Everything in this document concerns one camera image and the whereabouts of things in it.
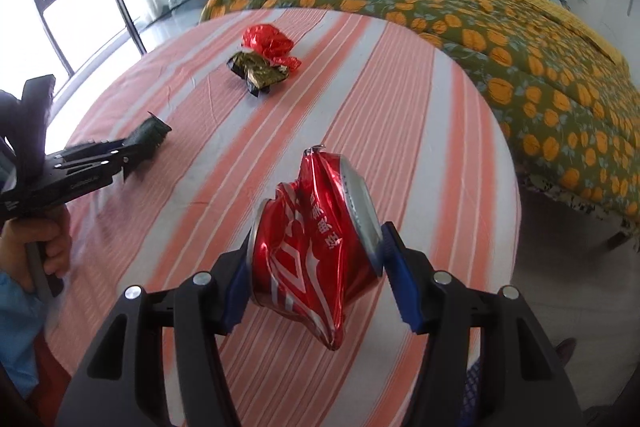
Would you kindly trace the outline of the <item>blue sleeve forearm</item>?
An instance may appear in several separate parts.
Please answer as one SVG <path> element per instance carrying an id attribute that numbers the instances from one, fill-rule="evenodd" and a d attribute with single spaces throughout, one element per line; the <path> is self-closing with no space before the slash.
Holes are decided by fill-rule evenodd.
<path id="1" fill-rule="evenodd" d="M 1 273 L 1 364 L 22 398 L 38 385 L 34 342 L 44 322 L 42 302 Z"/>

